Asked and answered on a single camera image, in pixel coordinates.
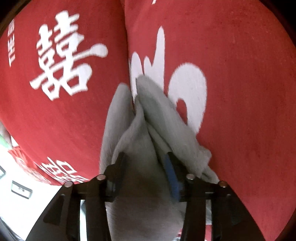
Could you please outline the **grey knit small garment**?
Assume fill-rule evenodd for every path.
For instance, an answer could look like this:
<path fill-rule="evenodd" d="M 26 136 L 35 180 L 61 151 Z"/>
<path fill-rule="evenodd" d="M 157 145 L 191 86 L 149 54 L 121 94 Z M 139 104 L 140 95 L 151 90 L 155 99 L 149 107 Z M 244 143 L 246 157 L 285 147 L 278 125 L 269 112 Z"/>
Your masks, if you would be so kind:
<path fill-rule="evenodd" d="M 100 170 L 119 153 L 127 166 L 119 196 L 108 205 L 113 240 L 173 240 L 183 226 L 185 206 L 173 201 L 159 159 L 172 152 L 189 170 L 210 183 L 219 181 L 209 167 L 211 153 L 199 145 L 171 101 L 147 76 L 136 80 L 137 96 L 120 84 L 108 110 Z"/>

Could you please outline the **red blanket with white lettering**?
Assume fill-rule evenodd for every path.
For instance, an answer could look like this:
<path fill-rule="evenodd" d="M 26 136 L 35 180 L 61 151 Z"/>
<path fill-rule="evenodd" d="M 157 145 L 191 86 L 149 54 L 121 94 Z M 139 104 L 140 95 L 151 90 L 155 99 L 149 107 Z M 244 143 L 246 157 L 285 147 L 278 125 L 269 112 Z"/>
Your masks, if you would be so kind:
<path fill-rule="evenodd" d="M 266 240 L 295 209 L 295 45 L 259 1 L 30 1 L 1 35 L 1 131 L 46 186 L 103 173 L 120 84 L 147 76 Z"/>

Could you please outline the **white wall switch plate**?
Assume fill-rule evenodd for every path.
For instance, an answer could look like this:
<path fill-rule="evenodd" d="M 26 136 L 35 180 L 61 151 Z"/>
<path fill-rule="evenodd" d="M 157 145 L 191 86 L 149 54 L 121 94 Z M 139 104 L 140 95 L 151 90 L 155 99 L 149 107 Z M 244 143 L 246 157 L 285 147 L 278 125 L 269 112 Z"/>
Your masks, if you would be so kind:
<path fill-rule="evenodd" d="M 33 193 L 32 189 L 25 187 L 16 181 L 12 181 L 11 183 L 11 192 L 25 199 L 30 199 Z"/>

